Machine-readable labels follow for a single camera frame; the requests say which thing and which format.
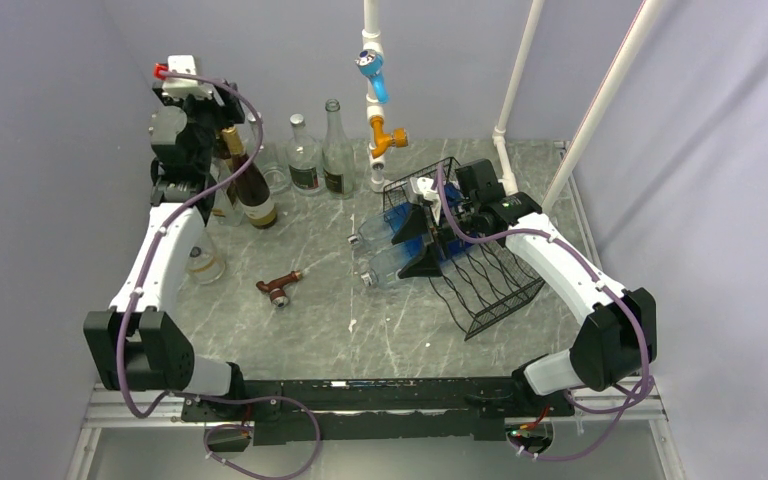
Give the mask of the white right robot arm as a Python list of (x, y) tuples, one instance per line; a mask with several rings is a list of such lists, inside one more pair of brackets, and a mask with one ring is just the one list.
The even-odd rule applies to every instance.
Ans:
[(651, 388), (657, 355), (656, 302), (644, 288), (629, 290), (574, 248), (541, 206), (524, 192), (508, 193), (492, 163), (480, 159), (455, 170), (444, 162), (427, 174), (398, 182), (417, 221), (407, 220), (395, 242), (430, 235), (440, 255), (453, 241), (496, 243), (524, 260), (565, 302), (579, 325), (566, 350), (544, 355), (512, 374), (511, 401), (534, 415), (551, 394), (587, 387), (603, 391), (628, 375), (641, 375), (637, 396)]

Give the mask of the tall clear open-neck bottle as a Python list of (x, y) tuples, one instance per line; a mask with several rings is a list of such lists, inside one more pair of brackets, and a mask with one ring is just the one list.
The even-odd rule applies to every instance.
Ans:
[(322, 148), (326, 188), (337, 198), (351, 198), (356, 191), (354, 151), (343, 128), (339, 101), (328, 99), (325, 111), (327, 131)]

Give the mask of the clear black-capped bottle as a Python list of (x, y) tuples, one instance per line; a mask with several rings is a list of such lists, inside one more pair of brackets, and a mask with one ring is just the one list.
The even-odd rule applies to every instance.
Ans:
[[(230, 169), (225, 160), (214, 157), (210, 169), (211, 175), (217, 184), (225, 181), (230, 175)], [(220, 225), (237, 227), (244, 220), (244, 214), (236, 194), (234, 185), (229, 183), (215, 192), (213, 215)]]

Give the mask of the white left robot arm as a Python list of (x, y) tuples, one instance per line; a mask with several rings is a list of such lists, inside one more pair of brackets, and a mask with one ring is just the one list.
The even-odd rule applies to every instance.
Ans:
[(232, 420), (248, 402), (236, 385), (238, 367), (198, 356), (173, 316), (214, 207), (216, 137), (243, 110), (228, 92), (193, 80), (158, 81), (153, 90), (161, 106), (149, 126), (154, 158), (145, 238), (120, 291), (106, 309), (88, 313), (83, 332), (106, 389), (208, 396), (208, 407)]

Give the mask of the brown gold-capped wine bottle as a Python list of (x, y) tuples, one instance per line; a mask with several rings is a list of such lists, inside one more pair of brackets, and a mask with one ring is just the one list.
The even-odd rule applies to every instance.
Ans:
[(249, 223), (257, 229), (272, 227), (277, 222), (277, 209), (263, 174), (250, 161), (235, 126), (222, 129), (221, 135), (228, 147), (234, 172), (238, 173), (234, 188)]

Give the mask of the clear bottle dark label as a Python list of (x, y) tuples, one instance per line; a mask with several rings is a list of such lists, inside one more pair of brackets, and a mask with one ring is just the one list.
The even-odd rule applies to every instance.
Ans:
[[(255, 115), (252, 112), (246, 113), (246, 120), (249, 125), (246, 148), (247, 152), (252, 155), (255, 153), (255, 147), (257, 146), (258, 126), (255, 122)], [(283, 144), (281, 142), (264, 137), (261, 147), (258, 149), (255, 165), (262, 173), (272, 195), (281, 194), (290, 188), (289, 170), (286, 165)]]

